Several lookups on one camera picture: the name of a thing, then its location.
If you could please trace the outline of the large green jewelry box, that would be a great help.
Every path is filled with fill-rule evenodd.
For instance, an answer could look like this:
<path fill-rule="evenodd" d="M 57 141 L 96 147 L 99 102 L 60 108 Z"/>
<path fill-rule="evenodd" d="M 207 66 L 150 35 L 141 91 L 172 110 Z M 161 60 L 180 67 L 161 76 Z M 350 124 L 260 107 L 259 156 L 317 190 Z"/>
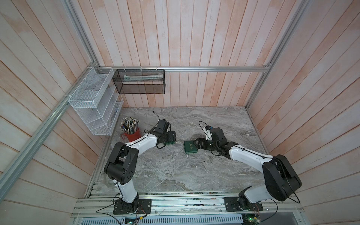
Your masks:
<path fill-rule="evenodd" d="M 184 141 L 183 145 L 184 145 L 184 151 L 186 154 L 198 152 L 197 145 L 194 144 L 194 141 Z"/>

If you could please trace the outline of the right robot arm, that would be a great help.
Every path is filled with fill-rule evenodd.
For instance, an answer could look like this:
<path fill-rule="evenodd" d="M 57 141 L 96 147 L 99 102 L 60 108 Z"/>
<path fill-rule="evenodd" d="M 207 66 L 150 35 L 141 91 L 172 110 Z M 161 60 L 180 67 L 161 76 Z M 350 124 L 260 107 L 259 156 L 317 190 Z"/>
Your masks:
<path fill-rule="evenodd" d="M 267 199 L 283 202 L 302 186 L 301 179 L 284 155 L 261 154 L 228 141 L 219 127 L 206 126 L 202 130 L 205 138 L 193 141 L 197 148 L 215 151 L 218 156 L 242 162 L 263 174 L 264 184 L 247 187 L 239 193 L 238 202 L 242 209 Z"/>

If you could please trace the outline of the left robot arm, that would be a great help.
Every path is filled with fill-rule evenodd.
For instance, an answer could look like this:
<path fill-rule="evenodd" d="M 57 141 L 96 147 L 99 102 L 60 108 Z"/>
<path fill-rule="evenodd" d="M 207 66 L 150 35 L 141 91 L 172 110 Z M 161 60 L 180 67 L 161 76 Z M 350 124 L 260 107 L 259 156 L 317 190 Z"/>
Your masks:
<path fill-rule="evenodd" d="M 175 142 L 175 131 L 167 120 L 162 119 L 139 139 L 115 144 L 104 167 L 104 173 L 114 182 L 123 202 L 133 203 L 138 197 L 132 180 L 138 157 L 151 148 L 162 149 Z"/>

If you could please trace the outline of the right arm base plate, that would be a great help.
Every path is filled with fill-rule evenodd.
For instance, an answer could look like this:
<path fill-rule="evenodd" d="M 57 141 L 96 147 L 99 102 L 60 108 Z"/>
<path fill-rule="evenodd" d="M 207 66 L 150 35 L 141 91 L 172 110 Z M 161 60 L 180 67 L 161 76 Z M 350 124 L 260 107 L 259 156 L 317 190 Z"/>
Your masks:
<path fill-rule="evenodd" d="M 224 197 L 224 205 L 227 212 L 263 211 L 261 202 L 250 203 L 243 197 Z"/>

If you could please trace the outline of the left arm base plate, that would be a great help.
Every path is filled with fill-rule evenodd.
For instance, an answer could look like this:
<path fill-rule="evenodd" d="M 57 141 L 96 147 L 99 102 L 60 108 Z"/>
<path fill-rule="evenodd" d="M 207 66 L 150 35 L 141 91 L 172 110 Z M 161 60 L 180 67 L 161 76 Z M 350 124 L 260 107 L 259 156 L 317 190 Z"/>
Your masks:
<path fill-rule="evenodd" d="M 121 199 L 115 201 L 113 214 L 150 214 L 152 209 L 151 199 L 135 199 L 132 203 L 127 203 Z"/>

